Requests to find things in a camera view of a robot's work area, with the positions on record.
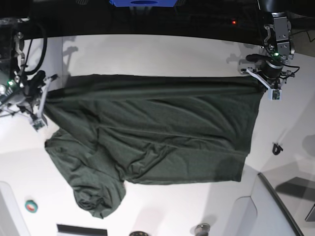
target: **black wire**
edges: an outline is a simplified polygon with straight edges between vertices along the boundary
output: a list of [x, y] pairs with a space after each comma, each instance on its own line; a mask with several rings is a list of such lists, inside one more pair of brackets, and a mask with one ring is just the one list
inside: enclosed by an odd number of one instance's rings
[[28, 102], [28, 104], [29, 104], [29, 106], [30, 106], [30, 108], [31, 108], [31, 113], [34, 114], [34, 109], [33, 109], [33, 106], [32, 106], [32, 104], [31, 104], [31, 102]]
[[14, 116], [16, 113], [18, 113], [18, 112], [12, 112], [12, 113], [9, 113], [7, 115], [0, 116], [0, 118]]
[[295, 73], [300, 70], [300, 67], [299, 67], [299, 66], [296, 66], [296, 67], [298, 67], [296, 71], [292, 72], [290, 75], [287, 75], [287, 76], [285, 76], [285, 77], [282, 78], [282, 79], [283, 79], [283, 80], [286, 80], [287, 78], [291, 77], [292, 75], [295, 75]]
[[26, 60], [25, 60], [25, 67], [27, 67], [27, 64], [28, 64], [28, 61], [29, 61], [29, 56], [30, 56], [30, 51], [31, 51], [32, 43], [33, 43], [33, 39], [31, 39], [31, 42], [30, 42], [30, 45], [29, 45], [28, 54], [27, 54]]
[[293, 33], [293, 34], [291, 34], [291, 36], [296, 35], [296, 34], [299, 34], [299, 33], [303, 33], [303, 32], [306, 32], [306, 33], [307, 33], [307, 36], [308, 36], [308, 38], [309, 38], [310, 43], [312, 43], [312, 42], [315, 40], [315, 38], [311, 39], [311, 37], [310, 37], [310, 34], [309, 34], [308, 30], [302, 30], [302, 31], [299, 31], [299, 32]]
[[259, 25], [259, 12], [258, 12], [258, 10], [257, 10], [257, 6], [255, 6], [255, 12], [256, 12], [256, 24], [257, 24], [257, 30], [258, 30], [259, 37], [260, 37], [260, 40], [261, 40], [261, 45], [262, 45], [262, 46], [265, 46], [264, 41], [263, 41], [263, 38], [262, 38], [261, 31], [260, 31], [260, 25]]
[[286, 65], [286, 64], [283, 64], [281, 63], [282, 65], [286, 66], [286, 67], [290, 67], [290, 68], [300, 68], [299, 66], [297, 65]]
[[46, 56], [46, 51], [47, 51], [47, 42], [48, 42], [48, 38], [47, 38], [47, 34], [46, 34], [46, 30], [45, 28], [40, 24], [40, 23], [36, 23], [36, 25], [40, 28], [40, 31], [42, 33], [42, 37], [43, 37], [43, 49], [41, 51], [41, 56], [40, 56], [40, 59], [39, 59], [39, 62], [37, 64], [37, 66], [31, 70], [31, 71], [26, 71], [25, 74], [26, 75], [33, 75], [35, 74], [39, 69], [40, 67], [42, 66], [43, 62], [44, 62], [44, 59], [45, 59], [45, 56]]

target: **small black clip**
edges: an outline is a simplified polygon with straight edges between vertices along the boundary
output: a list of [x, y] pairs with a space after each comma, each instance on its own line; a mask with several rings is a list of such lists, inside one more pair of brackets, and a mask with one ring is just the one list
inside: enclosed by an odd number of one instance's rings
[[284, 149], [279, 144], [274, 144], [274, 147], [272, 149], [272, 153], [274, 155], [279, 155], [280, 152], [282, 152]]

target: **metal knob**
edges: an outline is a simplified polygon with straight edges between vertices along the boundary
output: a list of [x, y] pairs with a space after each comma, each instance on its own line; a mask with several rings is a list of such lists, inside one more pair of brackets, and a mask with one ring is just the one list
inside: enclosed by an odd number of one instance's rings
[[5, 92], [6, 92], [6, 86], [0, 85], [0, 95], [5, 95]]
[[195, 229], [195, 236], [208, 236], [210, 231], [209, 224], [200, 224]]
[[149, 236], [149, 235], [145, 232], [137, 231], [137, 232], [131, 233], [129, 236]]

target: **green fabric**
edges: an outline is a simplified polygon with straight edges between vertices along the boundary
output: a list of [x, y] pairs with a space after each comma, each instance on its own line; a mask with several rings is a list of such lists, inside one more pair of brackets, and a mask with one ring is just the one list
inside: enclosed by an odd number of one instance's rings
[[241, 181], [263, 92], [252, 77], [73, 77], [49, 93], [46, 142], [77, 204], [112, 213], [141, 184]]

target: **white tabletop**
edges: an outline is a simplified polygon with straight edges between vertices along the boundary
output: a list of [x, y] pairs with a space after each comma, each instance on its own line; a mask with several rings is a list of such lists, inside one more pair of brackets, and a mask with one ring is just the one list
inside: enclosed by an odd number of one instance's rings
[[[60, 37], [50, 38], [48, 43], [42, 69], [47, 75], [62, 75], [55, 89], [65, 85], [69, 74], [238, 76], [239, 59], [258, 50], [257, 46], [242, 43], [153, 35]], [[30, 57], [33, 66], [40, 55], [38, 46], [40, 40], [35, 40]], [[120, 207], [104, 220], [92, 218], [76, 205], [72, 189], [43, 149], [44, 140], [57, 127], [50, 123], [38, 135], [19, 118], [0, 122], [0, 181], [11, 185], [32, 236], [55, 236], [57, 223], [107, 229], [109, 236], [128, 236], [135, 230], [152, 236], [184, 236], [191, 235], [193, 228], [203, 222], [211, 224], [209, 236], [224, 236], [234, 202], [251, 194], [255, 176], [273, 158], [272, 142], [282, 140], [313, 99], [315, 59], [297, 54], [294, 64], [302, 68], [283, 88], [283, 100], [271, 102], [266, 96], [261, 100], [241, 183], [126, 183], [127, 195]], [[285, 164], [284, 159], [268, 169]], [[37, 202], [36, 214], [24, 209], [28, 199]]]

